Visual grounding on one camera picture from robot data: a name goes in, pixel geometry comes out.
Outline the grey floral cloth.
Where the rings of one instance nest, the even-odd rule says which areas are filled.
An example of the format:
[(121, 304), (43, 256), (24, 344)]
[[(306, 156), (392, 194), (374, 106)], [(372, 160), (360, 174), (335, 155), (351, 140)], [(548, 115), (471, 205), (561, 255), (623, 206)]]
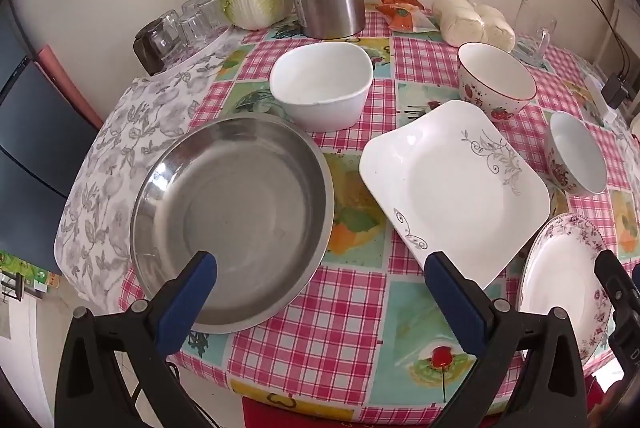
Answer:
[(79, 297), (118, 310), (132, 207), (149, 170), (184, 136), (243, 33), (230, 29), (163, 73), (137, 78), (99, 130), (63, 208), (54, 256)]

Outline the black charger on power strip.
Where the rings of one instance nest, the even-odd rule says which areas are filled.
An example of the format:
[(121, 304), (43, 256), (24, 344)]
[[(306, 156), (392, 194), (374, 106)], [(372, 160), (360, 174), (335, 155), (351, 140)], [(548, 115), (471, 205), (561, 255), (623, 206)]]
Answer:
[(626, 117), (628, 113), (623, 106), (628, 102), (633, 103), (637, 96), (637, 92), (616, 75), (612, 75), (605, 82), (601, 82), (595, 76), (587, 75), (585, 85), (602, 122), (606, 124), (614, 122), (618, 116)]

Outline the strawberry pattern bowl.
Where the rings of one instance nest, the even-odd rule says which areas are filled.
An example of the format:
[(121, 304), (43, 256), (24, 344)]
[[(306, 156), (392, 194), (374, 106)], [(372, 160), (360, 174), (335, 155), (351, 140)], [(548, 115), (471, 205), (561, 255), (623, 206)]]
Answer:
[(537, 95), (535, 79), (510, 53), (491, 44), (469, 42), (458, 47), (459, 94), (493, 122), (515, 117)]

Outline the small red flower bowl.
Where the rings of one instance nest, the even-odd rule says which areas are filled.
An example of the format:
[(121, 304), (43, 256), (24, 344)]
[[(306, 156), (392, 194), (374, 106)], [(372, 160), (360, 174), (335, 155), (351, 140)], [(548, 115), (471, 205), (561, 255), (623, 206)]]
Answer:
[(544, 158), (553, 181), (575, 196), (601, 194), (608, 170), (597, 141), (581, 120), (555, 112), (549, 118)]

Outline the round pink floral plate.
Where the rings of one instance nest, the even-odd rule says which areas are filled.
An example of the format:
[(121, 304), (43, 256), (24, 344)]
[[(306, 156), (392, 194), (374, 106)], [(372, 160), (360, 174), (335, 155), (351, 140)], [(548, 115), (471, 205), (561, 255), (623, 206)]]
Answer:
[(602, 235), (589, 220), (559, 214), (530, 248), (516, 298), (516, 307), (526, 313), (564, 309), (582, 362), (592, 357), (608, 330), (612, 306), (594, 273), (604, 248)]

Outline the drinking glass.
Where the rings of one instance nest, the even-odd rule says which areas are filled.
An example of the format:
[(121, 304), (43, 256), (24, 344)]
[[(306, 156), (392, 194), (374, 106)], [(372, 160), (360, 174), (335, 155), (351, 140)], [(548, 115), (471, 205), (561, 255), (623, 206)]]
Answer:
[(209, 42), (212, 30), (209, 21), (201, 10), (184, 12), (179, 18), (186, 42), (194, 50), (204, 48)]
[(186, 0), (181, 6), (182, 16), (185, 18), (194, 14), (199, 8), (203, 0)]
[(227, 27), (229, 22), (221, 9), (220, 0), (200, 0), (198, 10), (202, 11), (212, 29)]

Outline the white square floral plate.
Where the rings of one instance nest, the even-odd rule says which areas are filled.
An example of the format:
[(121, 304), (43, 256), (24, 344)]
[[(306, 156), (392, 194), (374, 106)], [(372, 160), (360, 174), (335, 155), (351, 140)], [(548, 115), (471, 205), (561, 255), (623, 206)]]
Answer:
[(360, 177), (419, 264), (487, 287), (547, 221), (547, 185), (476, 106), (452, 100), (371, 139)]

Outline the checkered pink tablecloth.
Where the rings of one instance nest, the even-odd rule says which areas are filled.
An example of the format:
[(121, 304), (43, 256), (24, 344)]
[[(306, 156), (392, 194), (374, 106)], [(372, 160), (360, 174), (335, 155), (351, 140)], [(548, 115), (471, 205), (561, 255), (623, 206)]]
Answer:
[(355, 38), (374, 79), (360, 121), (319, 133), (334, 182), (328, 250), (281, 312), (234, 334), (197, 328), (177, 361), (260, 402), (321, 417), (418, 424), (433, 419), (473, 364), (423, 283), (443, 250), (488, 295), (518, 299), (553, 270), (562, 232), (639, 260), (637, 142), (599, 116), (591, 66), (551, 47), (537, 95), (489, 119), (457, 52), (438, 32), (391, 32), (371, 12)]

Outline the white square bowl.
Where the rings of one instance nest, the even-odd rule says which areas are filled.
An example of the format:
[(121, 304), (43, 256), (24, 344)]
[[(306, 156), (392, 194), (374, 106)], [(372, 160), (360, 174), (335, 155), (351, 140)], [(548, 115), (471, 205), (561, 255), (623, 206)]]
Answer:
[(274, 63), (269, 89), (285, 113), (308, 132), (334, 132), (358, 122), (373, 65), (356, 44), (318, 42), (289, 50)]

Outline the orange snack packet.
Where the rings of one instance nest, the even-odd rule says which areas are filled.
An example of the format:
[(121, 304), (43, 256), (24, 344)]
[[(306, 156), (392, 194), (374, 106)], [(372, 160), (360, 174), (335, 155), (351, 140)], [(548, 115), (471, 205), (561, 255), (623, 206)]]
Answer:
[(380, 0), (375, 9), (392, 32), (420, 34), (437, 29), (430, 19), (431, 12), (419, 0)]

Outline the stainless steel round plate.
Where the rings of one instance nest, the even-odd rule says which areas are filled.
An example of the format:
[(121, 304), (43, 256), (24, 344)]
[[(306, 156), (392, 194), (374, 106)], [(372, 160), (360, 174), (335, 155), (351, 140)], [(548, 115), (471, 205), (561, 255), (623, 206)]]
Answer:
[(146, 296), (197, 252), (217, 265), (194, 327), (228, 334), (284, 309), (328, 248), (334, 191), (306, 132), (268, 114), (221, 117), (171, 145), (146, 175), (131, 215), (134, 272)]

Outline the dark blue cabinet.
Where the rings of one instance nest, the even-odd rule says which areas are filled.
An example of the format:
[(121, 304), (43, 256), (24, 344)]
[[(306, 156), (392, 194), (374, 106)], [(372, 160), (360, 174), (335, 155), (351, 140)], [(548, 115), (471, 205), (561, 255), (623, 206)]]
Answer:
[(1, 249), (60, 273), (54, 240), (98, 130), (58, 91), (1, 3)]

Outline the bag of steamed buns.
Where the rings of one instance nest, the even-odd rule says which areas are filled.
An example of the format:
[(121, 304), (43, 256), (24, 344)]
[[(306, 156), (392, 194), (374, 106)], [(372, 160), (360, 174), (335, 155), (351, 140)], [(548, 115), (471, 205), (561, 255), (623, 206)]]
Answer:
[(432, 11), (442, 39), (450, 46), (481, 42), (508, 53), (514, 49), (513, 28), (492, 6), (470, 0), (434, 0)]

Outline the glass mug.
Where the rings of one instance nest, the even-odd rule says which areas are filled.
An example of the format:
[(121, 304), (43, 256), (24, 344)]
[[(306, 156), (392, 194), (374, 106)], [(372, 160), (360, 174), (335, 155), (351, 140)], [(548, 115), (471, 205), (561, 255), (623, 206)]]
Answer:
[(556, 24), (558, 21), (551, 13), (539, 9), (529, 0), (522, 0), (515, 18), (516, 40), (512, 54), (527, 65), (543, 66)]

